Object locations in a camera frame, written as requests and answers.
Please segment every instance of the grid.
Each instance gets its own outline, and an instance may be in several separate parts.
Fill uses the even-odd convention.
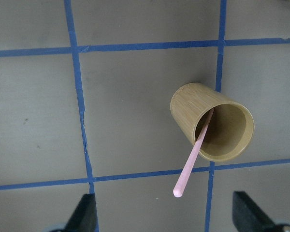
[[[224,37],[225,37],[225,25],[226,25],[227,0],[221,0],[220,1],[218,40],[78,46],[77,37],[75,33],[75,28],[74,28],[73,10],[72,10],[72,5],[71,5],[71,0],[64,0],[64,7],[65,7],[65,14],[66,14],[66,21],[67,21],[67,26],[68,26],[68,31],[69,31],[69,37],[70,37],[70,47],[3,50],[3,51],[0,51],[0,57],[55,55],[55,54],[71,54],[72,55],[73,66],[74,66],[75,88],[76,88],[76,93],[77,93],[77,101],[78,101],[78,108],[79,108],[87,178],[44,181],[44,182],[25,183],[25,184],[13,184],[13,185],[1,185],[0,190],[88,183],[89,192],[94,193],[95,182],[130,179],[130,178],[141,178],[141,177],[150,177],[150,176],[161,176],[161,175],[173,175],[173,174],[181,173],[182,170],[166,170],[166,171],[122,174],[122,175],[111,175],[111,176],[94,176],[93,175],[92,165],[90,164],[90,159],[87,152],[87,139],[86,139],[85,126],[84,126],[85,104],[84,104],[81,69],[80,69],[80,61],[79,61],[80,53],[95,52],[95,51],[115,52],[115,51],[132,51],[132,50],[151,50],[151,49],[217,47],[218,53],[217,53],[217,70],[216,70],[216,91],[220,92],[221,83],[222,83],[222,66],[223,66],[224,47],[242,46],[242,45],[261,45],[261,44],[290,44],[290,39],[281,39],[281,38],[225,40]],[[290,159],[278,159],[278,160],[268,160],[268,161],[218,165],[218,166],[216,166],[214,162],[210,162],[210,165],[207,167],[193,168],[192,172],[194,173],[209,172],[207,202],[206,202],[206,212],[205,212],[205,232],[209,232],[212,193],[213,193],[213,184],[214,184],[214,172],[216,170],[238,169],[238,168],[265,166],[265,165],[278,165],[278,164],[286,164],[286,163],[290,163]]]

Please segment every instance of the stick tip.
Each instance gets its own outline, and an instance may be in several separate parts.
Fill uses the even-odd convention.
[[[177,188],[173,189],[173,194],[174,194],[175,197],[181,197],[183,195],[182,191],[180,191]]]

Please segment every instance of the gray surface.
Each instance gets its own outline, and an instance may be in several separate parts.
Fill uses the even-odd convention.
[[[79,45],[216,40],[219,7],[72,0]],[[226,39],[268,37],[290,37],[289,1],[228,0]],[[0,0],[0,50],[69,45],[62,0]],[[191,144],[170,99],[189,82],[215,87],[217,48],[92,52],[80,61],[94,175],[182,168]],[[223,64],[223,93],[256,121],[251,146],[229,163],[290,158],[290,45],[225,47]],[[71,54],[0,58],[0,185],[83,177]],[[202,232],[208,172],[192,174],[182,199],[172,196],[177,178],[95,183],[100,231]],[[290,221],[290,165],[215,172],[211,231],[234,231],[233,190],[246,190],[277,222]],[[0,191],[0,232],[64,223],[87,192],[87,184]]]
[[[210,231],[237,230],[232,193],[245,191],[275,222],[290,224],[290,164],[215,172]]]
[[[0,50],[65,46],[63,1],[0,0]]]
[[[0,191],[0,232],[42,232],[66,223],[88,184]]]
[[[182,198],[173,196],[178,175],[97,182],[99,229],[204,231],[208,172],[191,175]]]
[[[216,0],[73,1],[79,45],[216,40]]]
[[[80,56],[94,175],[181,169],[192,149],[170,113],[190,82],[215,88],[216,48]],[[208,162],[199,158],[197,166]]]
[[[290,38],[290,1],[228,0],[225,38]]]
[[[0,185],[82,177],[71,56],[0,58]]]
[[[247,151],[228,163],[290,158],[290,44],[225,48],[222,93],[255,121]]]

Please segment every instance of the pink stick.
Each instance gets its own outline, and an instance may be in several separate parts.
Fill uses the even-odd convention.
[[[214,112],[214,109],[211,109],[209,111],[209,114],[208,114],[207,119],[204,123],[204,126],[200,132],[200,135],[199,135],[197,141],[195,142],[195,145],[193,146],[193,149],[192,149],[192,151],[189,155],[189,158],[184,166],[184,169],[183,169],[182,173],[180,174],[180,177],[179,177],[179,179],[178,179],[178,181],[173,189],[173,194],[175,197],[181,197],[183,195],[183,192],[184,192],[186,184],[188,182],[193,165],[195,163],[195,160],[197,159],[201,145],[203,143],[203,140],[204,140],[207,128],[208,128],[208,124],[212,118],[213,112]]]

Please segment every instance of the bamboo cup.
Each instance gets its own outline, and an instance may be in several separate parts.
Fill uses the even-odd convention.
[[[179,88],[171,99],[171,114],[192,145],[210,109],[215,108],[200,155],[210,161],[239,156],[254,133],[251,113],[240,103],[199,83]]]

